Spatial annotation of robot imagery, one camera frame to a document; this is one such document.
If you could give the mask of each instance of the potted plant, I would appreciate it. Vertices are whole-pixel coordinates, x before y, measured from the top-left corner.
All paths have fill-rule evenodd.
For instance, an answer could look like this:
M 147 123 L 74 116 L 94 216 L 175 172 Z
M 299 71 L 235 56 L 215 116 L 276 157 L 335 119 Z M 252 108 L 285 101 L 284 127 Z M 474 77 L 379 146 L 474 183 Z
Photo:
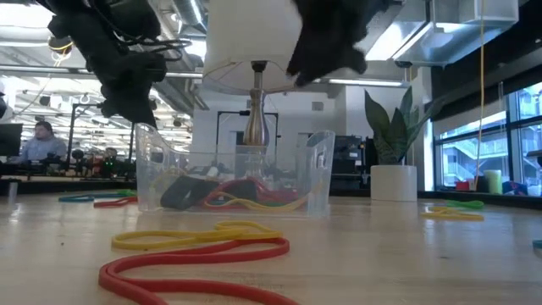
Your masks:
M 415 166 L 404 165 L 408 148 L 416 140 L 423 124 L 439 111 L 434 103 L 419 119 L 419 108 L 412 110 L 412 88 L 408 88 L 401 106 L 390 121 L 386 110 L 365 91 L 365 114 L 373 129 L 379 165 L 371 167 L 371 198 L 384 201 L 417 201 L 418 176 Z

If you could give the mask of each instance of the window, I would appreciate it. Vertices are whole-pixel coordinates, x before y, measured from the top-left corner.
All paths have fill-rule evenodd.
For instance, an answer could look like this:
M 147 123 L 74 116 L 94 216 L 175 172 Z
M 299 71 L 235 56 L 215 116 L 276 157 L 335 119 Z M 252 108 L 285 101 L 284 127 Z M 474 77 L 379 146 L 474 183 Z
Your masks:
M 521 129 L 522 176 L 527 188 L 542 186 L 542 169 L 537 158 L 528 158 L 527 153 L 542 149 L 542 125 L 531 125 Z
M 503 182 L 517 182 L 514 186 L 503 186 L 507 195 L 542 196 L 542 167 L 538 158 L 527 157 L 529 152 L 542 150 L 542 82 L 513 92 L 503 101 L 506 111 L 498 108 L 496 114 L 482 120 L 478 174 L 498 169 Z M 475 113 L 462 115 L 467 116 L 463 119 L 474 118 Z M 457 181 L 476 176 L 479 122 L 437 135 L 437 186 L 453 187 Z
M 517 92 L 519 119 L 530 119 L 542 115 L 541 93 L 542 83 L 532 85 Z
M 442 181 L 444 186 L 455 186 L 457 181 L 476 177 L 478 137 L 442 144 Z M 480 147 L 479 175 L 485 170 L 498 169 L 502 180 L 510 180 L 506 133 L 497 132 L 482 136 Z
M 501 111 L 498 114 L 490 115 L 482 119 L 482 129 L 494 126 L 502 126 L 506 123 L 506 111 Z M 469 132 L 478 131 L 480 120 L 469 123 L 467 125 L 455 128 L 440 135 L 440 139 L 447 139 L 452 136 L 460 136 Z

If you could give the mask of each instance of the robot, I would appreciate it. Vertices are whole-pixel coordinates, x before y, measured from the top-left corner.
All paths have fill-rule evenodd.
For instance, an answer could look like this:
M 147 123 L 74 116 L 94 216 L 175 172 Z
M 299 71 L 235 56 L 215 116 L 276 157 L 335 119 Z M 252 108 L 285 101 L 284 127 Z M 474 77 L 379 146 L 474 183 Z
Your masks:
M 183 40 L 159 41 L 160 24 L 147 0 L 36 0 L 55 16 L 48 28 L 58 39 L 70 37 L 86 67 L 102 83 L 102 114 L 120 114 L 133 123 L 156 126 L 148 101 L 152 83 L 167 72 L 160 52 L 186 47 Z M 362 74 L 367 65 L 354 43 L 367 23 L 393 0 L 292 0 L 303 26 L 287 73 L 304 86 L 336 69 Z M 134 45 L 153 48 L 145 52 Z

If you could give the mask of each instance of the white planter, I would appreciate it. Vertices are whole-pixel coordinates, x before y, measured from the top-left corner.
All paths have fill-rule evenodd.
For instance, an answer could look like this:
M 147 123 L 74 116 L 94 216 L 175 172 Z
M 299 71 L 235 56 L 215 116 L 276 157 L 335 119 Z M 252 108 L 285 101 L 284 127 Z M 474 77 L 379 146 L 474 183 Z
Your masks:
M 371 167 L 371 199 L 393 202 L 418 200 L 415 166 L 375 165 Z

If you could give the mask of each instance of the man sitting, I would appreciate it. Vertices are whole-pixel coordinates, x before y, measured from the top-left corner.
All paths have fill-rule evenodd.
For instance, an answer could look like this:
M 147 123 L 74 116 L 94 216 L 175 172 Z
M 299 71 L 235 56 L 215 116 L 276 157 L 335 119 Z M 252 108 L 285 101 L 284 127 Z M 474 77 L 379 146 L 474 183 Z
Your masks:
M 54 136 L 50 123 L 45 121 L 37 122 L 34 127 L 34 137 L 23 147 L 23 152 L 20 154 L 17 163 L 42 161 L 49 154 L 52 154 L 53 157 L 65 159 L 66 144 Z

